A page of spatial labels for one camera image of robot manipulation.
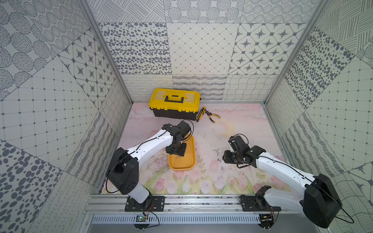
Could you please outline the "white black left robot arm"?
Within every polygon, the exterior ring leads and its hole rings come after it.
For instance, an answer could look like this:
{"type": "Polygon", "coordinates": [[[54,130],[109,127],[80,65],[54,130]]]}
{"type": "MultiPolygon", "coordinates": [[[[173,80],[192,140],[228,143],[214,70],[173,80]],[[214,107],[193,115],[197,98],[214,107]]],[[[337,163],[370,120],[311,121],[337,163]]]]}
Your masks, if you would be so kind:
{"type": "Polygon", "coordinates": [[[187,140],[191,139],[194,126],[190,120],[178,125],[164,124],[150,139],[129,149],[116,149],[106,172],[106,181],[122,195],[128,195],[144,210],[152,206],[152,194],[139,182],[139,168],[159,151],[169,155],[184,156],[187,140]]]}

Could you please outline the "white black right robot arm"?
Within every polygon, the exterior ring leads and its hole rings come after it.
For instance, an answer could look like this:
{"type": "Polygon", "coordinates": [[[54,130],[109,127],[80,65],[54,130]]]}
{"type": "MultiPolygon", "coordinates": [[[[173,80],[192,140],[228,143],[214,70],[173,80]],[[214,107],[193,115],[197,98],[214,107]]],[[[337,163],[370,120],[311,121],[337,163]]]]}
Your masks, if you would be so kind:
{"type": "Polygon", "coordinates": [[[304,214],[313,224],[328,228],[340,211],[347,213],[342,206],[337,191],[329,177],[313,175],[297,169],[259,146],[248,145],[248,139],[242,134],[231,136],[231,147],[223,155],[226,164],[237,168],[254,167],[266,171],[288,184],[293,191],[277,190],[263,185],[253,196],[240,195],[238,200],[244,212],[270,211],[272,214],[289,209],[304,214]]]}

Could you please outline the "yellow plastic storage tray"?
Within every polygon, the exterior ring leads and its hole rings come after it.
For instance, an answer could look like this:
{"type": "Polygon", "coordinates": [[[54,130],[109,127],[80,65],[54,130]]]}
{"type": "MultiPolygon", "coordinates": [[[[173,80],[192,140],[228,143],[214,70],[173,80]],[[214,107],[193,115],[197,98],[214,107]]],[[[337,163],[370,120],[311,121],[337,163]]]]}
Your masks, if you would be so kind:
{"type": "Polygon", "coordinates": [[[174,171],[189,171],[196,165],[196,150],[194,137],[186,142],[184,156],[169,155],[169,167],[174,171]]]}

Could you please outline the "black right controller box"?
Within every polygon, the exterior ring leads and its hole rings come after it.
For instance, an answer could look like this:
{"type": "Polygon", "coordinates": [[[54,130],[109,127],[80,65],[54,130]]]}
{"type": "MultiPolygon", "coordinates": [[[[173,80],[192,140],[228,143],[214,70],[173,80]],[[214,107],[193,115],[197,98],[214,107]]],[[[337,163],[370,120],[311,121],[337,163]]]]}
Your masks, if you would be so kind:
{"type": "Polygon", "coordinates": [[[271,215],[259,215],[259,226],[264,230],[269,230],[274,225],[275,220],[271,215]]]}

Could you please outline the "screw pile on table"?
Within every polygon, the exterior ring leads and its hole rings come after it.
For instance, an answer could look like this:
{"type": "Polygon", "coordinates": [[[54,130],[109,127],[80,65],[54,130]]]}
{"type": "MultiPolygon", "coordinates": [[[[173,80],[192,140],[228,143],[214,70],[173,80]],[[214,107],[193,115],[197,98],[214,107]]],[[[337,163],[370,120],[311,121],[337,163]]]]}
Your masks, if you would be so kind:
{"type": "Polygon", "coordinates": [[[220,159],[220,156],[219,156],[219,148],[215,149],[215,150],[212,150],[215,154],[216,154],[216,157],[215,159],[220,163],[221,162],[221,159],[220,159]]]}

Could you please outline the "black yellow toolbox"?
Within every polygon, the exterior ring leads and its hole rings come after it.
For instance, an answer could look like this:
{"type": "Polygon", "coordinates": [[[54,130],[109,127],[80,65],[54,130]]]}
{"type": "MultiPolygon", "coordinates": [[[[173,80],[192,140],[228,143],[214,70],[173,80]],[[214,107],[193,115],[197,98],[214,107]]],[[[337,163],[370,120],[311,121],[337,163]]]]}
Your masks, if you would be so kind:
{"type": "Polygon", "coordinates": [[[154,90],[149,108],[156,117],[196,120],[200,111],[201,94],[196,91],[154,90]]]}

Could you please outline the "green circuit board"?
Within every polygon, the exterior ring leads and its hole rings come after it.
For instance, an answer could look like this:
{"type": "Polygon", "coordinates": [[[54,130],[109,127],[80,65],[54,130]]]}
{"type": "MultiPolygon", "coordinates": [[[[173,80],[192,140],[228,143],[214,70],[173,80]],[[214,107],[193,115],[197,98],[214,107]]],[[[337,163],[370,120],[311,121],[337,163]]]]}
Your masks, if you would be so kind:
{"type": "Polygon", "coordinates": [[[137,215],[136,223],[143,223],[143,222],[148,222],[148,217],[144,215],[137,215]]]}

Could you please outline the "yellow handled pliers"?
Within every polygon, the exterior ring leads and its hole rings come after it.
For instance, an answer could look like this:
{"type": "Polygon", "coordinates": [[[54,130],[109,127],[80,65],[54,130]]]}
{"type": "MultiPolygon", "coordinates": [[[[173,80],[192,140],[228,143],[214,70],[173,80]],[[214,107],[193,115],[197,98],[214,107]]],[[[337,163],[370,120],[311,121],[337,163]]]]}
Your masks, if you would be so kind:
{"type": "Polygon", "coordinates": [[[218,114],[211,113],[210,111],[207,110],[206,107],[203,107],[203,108],[199,111],[199,113],[198,113],[198,115],[197,115],[197,117],[196,117],[196,121],[199,122],[199,120],[201,120],[201,118],[202,118],[204,115],[207,115],[207,116],[209,117],[210,121],[213,122],[213,123],[216,123],[216,121],[214,121],[214,120],[212,119],[212,117],[218,117],[218,118],[221,118],[218,114]]]}

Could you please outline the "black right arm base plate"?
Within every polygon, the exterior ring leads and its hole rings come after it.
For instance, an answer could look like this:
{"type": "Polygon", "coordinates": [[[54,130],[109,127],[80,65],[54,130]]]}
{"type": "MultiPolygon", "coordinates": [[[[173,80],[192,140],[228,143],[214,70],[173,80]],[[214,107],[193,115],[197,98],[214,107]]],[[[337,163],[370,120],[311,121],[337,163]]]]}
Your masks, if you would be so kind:
{"type": "Polygon", "coordinates": [[[244,212],[276,212],[281,211],[279,206],[271,206],[264,199],[267,190],[272,187],[265,185],[261,187],[254,196],[240,195],[238,200],[244,212]]]}

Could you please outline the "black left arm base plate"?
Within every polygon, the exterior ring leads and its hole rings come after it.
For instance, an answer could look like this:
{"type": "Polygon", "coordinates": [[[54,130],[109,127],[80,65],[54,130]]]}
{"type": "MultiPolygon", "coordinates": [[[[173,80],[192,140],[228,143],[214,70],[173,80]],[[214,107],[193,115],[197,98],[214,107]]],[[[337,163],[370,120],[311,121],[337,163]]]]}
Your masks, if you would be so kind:
{"type": "Polygon", "coordinates": [[[128,197],[125,206],[125,212],[163,212],[165,205],[165,196],[154,196],[149,192],[148,197],[143,203],[137,202],[134,198],[128,197]]]}

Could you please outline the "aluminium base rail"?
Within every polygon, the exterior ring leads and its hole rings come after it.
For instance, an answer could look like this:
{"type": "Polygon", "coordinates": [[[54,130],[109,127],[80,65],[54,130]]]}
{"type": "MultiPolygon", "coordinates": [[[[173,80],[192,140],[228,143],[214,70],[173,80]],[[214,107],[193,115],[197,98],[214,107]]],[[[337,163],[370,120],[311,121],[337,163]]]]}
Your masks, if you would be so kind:
{"type": "MultiPolygon", "coordinates": [[[[83,209],[84,214],[232,214],[244,212],[238,195],[155,195],[165,196],[163,212],[125,212],[126,195],[91,195],[83,209]]],[[[265,193],[271,206],[279,206],[281,213],[303,214],[299,194],[268,191],[265,193]]],[[[247,212],[249,214],[267,214],[270,212],[247,212]]]]}

